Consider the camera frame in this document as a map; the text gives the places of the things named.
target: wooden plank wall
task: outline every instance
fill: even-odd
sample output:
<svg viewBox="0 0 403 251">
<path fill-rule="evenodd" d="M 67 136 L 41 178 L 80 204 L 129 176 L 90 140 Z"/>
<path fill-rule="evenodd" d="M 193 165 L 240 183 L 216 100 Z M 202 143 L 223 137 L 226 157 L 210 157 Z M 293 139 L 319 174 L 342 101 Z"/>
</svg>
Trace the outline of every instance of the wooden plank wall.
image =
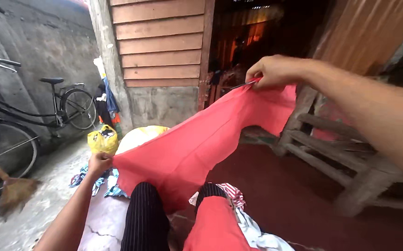
<svg viewBox="0 0 403 251">
<path fill-rule="evenodd" d="M 205 0 L 110 0 L 128 87 L 198 86 Z"/>
<path fill-rule="evenodd" d="M 361 75 L 376 75 L 403 42 L 403 0 L 338 0 L 342 14 L 322 60 Z"/>
</svg>

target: red floor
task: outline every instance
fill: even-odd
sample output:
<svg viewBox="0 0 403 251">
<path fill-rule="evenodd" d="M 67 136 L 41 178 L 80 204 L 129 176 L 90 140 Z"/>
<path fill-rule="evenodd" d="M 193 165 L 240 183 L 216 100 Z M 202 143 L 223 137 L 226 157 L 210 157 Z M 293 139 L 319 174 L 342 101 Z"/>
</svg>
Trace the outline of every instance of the red floor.
<svg viewBox="0 0 403 251">
<path fill-rule="evenodd" d="M 296 157 L 276 157 L 267 146 L 239 145 L 207 181 L 237 186 L 262 231 L 286 241 L 326 251 L 403 250 L 403 210 L 371 207 L 341 217 L 332 208 L 340 185 Z"/>
</svg>

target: black pinstriped trousers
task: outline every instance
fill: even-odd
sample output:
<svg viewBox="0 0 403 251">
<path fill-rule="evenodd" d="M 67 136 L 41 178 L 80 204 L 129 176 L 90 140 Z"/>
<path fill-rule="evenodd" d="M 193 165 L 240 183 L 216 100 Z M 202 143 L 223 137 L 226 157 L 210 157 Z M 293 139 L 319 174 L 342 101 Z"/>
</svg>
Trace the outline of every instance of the black pinstriped trousers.
<svg viewBox="0 0 403 251">
<path fill-rule="evenodd" d="M 205 183 L 199 191 L 195 213 L 203 198 L 227 197 L 218 186 Z M 136 185 L 132 191 L 126 215 L 126 227 L 121 251 L 168 251 L 169 220 L 156 188 L 147 182 Z"/>
</svg>

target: yellow plastic bag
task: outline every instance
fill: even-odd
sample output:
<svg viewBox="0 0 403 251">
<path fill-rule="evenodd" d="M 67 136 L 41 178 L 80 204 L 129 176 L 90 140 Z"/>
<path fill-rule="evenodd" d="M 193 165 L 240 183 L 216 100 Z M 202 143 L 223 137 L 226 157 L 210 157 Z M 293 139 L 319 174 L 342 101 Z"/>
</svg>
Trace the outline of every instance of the yellow plastic bag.
<svg viewBox="0 0 403 251">
<path fill-rule="evenodd" d="M 168 127 L 159 125 L 149 125 L 146 127 L 135 128 L 132 131 L 128 132 L 121 140 L 120 146 L 118 147 L 115 155 L 142 145 L 147 141 L 164 133 L 168 129 Z"/>
<path fill-rule="evenodd" d="M 106 129 L 111 130 L 113 135 L 104 137 L 102 132 Z M 118 136 L 113 128 L 108 125 L 103 125 L 99 131 L 93 131 L 87 134 L 87 144 L 90 146 L 92 153 L 103 151 L 114 155 L 118 149 Z"/>
</svg>

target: blue cloth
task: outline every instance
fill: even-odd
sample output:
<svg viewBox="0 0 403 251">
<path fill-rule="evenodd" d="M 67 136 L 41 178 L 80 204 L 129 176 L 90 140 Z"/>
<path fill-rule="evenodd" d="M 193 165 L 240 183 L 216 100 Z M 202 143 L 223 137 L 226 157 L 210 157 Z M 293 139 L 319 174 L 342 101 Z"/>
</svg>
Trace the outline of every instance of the blue cloth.
<svg viewBox="0 0 403 251">
<path fill-rule="evenodd" d="M 110 112 L 120 112 L 118 108 L 118 104 L 116 104 L 115 96 L 113 95 L 112 91 L 110 90 L 109 81 L 107 77 L 103 78 L 104 84 L 106 85 L 106 95 L 107 95 L 107 110 Z"/>
<path fill-rule="evenodd" d="M 120 175 L 118 173 L 118 169 L 113 168 L 112 173 L 113 173 L 113 175 L 110 175 L 107 178 L 107 192 L 104 194 L 104 197 L 124 196 L 124 197 L 130 199 L 130 197 L 127 196 L 127 194 L 118 187 L 118 184 L 116 184 L 116 182 L 118 181 L 118 176 Z"/>
<path fill-rule="evenodd" d="M 82 180 L 84 179 L 84 177 L 87 174 L 87 171 L 89 169 L 88 164 L 85 164 L 81 170 L 79 170 L 80 174 L 76 174 L 75 176 L 73 176 L 73 178 L 71 178 L 70 181 L 70 188 L 74 188 L 75 186 L 78 186 L 79 184 L 81 184 Z M 99 178 L 93 185 L 93 189 L 92 189 L 92 196 L 95 196 L 98 191 L 99 191 L 99 187 L 104 184 L 104 178 L 101 177 Z"/>
</svg>

